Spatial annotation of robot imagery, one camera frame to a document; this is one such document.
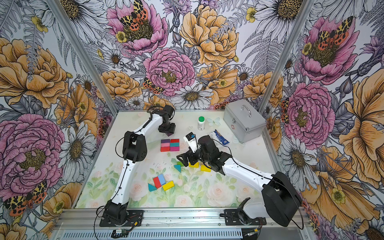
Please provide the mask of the teal triangle cluster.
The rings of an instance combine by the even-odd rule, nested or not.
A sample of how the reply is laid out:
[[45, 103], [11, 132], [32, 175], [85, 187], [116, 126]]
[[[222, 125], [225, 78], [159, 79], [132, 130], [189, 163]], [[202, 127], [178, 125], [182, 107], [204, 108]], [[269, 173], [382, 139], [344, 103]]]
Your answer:
[[148, 184], [148, 188], [149, 188], [149, 191], [150, 191], [150, 192], [153, 192], [153, 191], [156, 191], [156, 190], [157, 190], [156, 186], [153, 186], [153, 185], [151, 185], [151, 184]]

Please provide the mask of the teal triangular block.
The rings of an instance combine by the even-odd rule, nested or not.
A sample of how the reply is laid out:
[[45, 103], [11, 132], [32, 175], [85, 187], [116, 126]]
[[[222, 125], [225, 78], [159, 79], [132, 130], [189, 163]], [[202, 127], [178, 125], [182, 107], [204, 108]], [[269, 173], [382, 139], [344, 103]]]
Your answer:
[[181, 169], [181, 166], [180, 166], [180, 165], [174, 165], [174, 168], [175, 168], [179, 173], [182, 172], [182, 169]]

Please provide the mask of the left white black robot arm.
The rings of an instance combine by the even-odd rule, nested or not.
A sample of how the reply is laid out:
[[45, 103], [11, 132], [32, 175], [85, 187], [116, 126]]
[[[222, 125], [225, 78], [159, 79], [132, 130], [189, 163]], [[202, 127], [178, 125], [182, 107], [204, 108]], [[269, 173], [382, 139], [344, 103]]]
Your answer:
[[134, 173], [148, 153], [146, 137], [156, 130], [168, 137], [175, 132], [176, 125], [171, 123], [175, 114], [174, 107], [152, 106], [147, 109], [147, 113], [149, 119], [136, 130], [127, 131], [122, 138], [120, 157], [124, 160], [123, 170], [111, 199], [104, 206], [100, 223], [102, 227], [123, 226], [128, 221], [127, 207]]

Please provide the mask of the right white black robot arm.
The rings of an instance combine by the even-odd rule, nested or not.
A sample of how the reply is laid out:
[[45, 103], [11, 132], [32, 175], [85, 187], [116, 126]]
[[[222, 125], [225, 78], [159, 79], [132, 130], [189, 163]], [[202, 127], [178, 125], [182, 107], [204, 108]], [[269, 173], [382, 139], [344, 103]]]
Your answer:
[[177, 156], [184, 166], [202, 163], [209, 170], [235, 178], [262, 194], [269, 217], [280, 226], [287, 227], [300, 211], [302, 199], [289, 178], [282, 172], [262, 172], [238, 161], [231, 152], [220, 151], [217, 140], [206, 135], [197, 138], [189, 133], [184, 136], [189, 145], [187, 152]]

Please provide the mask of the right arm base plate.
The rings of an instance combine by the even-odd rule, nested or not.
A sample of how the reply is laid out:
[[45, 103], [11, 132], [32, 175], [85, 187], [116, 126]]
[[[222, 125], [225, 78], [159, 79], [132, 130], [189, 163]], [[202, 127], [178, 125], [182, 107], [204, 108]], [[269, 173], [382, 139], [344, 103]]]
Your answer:
[[238, 209], [225, 209], [220, 213], [220, 217], [225, 219], [226, 226], [265, 226], [267, 224], [266, 218], [251, 219]]

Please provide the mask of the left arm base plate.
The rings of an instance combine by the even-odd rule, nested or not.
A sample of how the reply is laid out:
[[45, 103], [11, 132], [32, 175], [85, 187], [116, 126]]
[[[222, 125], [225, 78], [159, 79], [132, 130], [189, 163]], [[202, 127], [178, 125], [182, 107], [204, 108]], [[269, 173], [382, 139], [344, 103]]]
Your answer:
[[140, 227], [143, 220], [143, 210], [125, 210], [118, 214], [103, 213], [100, 227]]

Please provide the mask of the magenta rectangular block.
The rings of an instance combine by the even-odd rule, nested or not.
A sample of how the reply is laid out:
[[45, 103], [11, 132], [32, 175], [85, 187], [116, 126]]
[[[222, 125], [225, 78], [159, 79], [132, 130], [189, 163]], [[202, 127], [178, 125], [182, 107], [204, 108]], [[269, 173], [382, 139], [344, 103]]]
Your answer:
[[171, 152], [178, 152], [180, 150], [180, 147], [170, 147]]

